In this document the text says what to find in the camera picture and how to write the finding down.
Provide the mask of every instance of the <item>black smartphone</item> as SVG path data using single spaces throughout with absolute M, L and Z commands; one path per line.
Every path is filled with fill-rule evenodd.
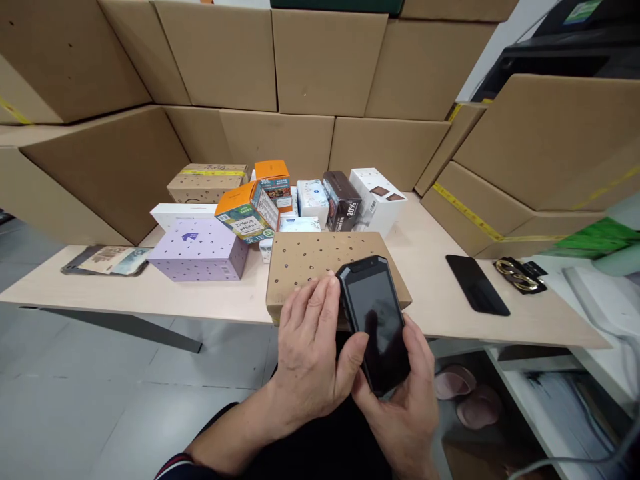
M 505 317 L 511 314 L 476 260 L 458 255 L 445 258 L 472 309 Z
M 378 255 L 343 265 L 340 301 L 352 332 L 369 334 L 363 371 L 378 397 L 407 378 L 409 354 L 402 339 L 405 322 L 389 262 Z

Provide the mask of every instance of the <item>pink slipper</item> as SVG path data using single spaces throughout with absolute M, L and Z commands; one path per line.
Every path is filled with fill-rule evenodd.
M 451 365 L 435 376 L 435 397 L 451 400 L 458 395 L 466 395 L 475 388 L 475 377 L 460 365 Z
M 466 428 L 480 430 L 498 421 L 502 402 L 492 388 L 480 385 L 455 411 Z

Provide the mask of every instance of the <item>phone lying on table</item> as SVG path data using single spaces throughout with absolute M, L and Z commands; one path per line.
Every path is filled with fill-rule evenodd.
M 389 262 L 378 255 L 343 265 L 336 274 L 340 301 L 352 332 L 369 334 L 362 370 L 378 397 L 407 378 L 409 354 L 402 338 L 405 322 Z

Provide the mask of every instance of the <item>table leg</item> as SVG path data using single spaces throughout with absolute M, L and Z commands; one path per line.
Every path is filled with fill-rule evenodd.
M 198 340 L 190 339 L 154 323 L 142 320 L 142 318 L 134 315 L 50 308 L 42 308 L 40 310 L 62 315 L 63 317 L 74 320 L 80 320 L 109 330 L 116 330 L 145 340 L 162 343 L 163 345 L 192 353 L 200 353 L 200 348 L 202 348 L 202 343 L 198 342 Z

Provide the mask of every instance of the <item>purple box with pattern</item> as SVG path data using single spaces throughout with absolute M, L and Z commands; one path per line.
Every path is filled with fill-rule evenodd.
M 220 220 L 176 220 L 148 257 L 173 281 L 240 280 L 249 246 Z

